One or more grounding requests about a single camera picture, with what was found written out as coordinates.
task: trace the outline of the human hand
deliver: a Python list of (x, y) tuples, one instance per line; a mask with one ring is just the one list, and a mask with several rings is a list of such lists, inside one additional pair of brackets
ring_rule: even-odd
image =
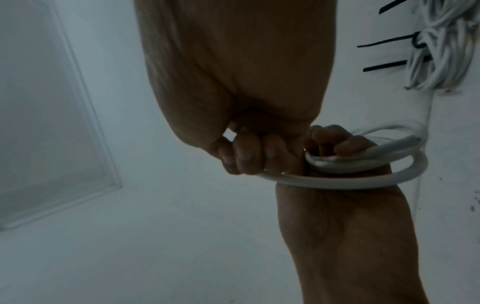
[(231, 174), (282, 173), (303, 157), (333, 65), (335, 0), (136, 0), (135, 8), (153, 91), (183, 142)]
[[(319, 156), (349, 157), (373, 145), (339, 126), (312, 127), (305, 142)], [(388, 173), (384, 167), (357, 176)], [(339, 191), (278, 184), (276, 197), (305, 303), (427, 303), (412, 215), (397, 186)]]

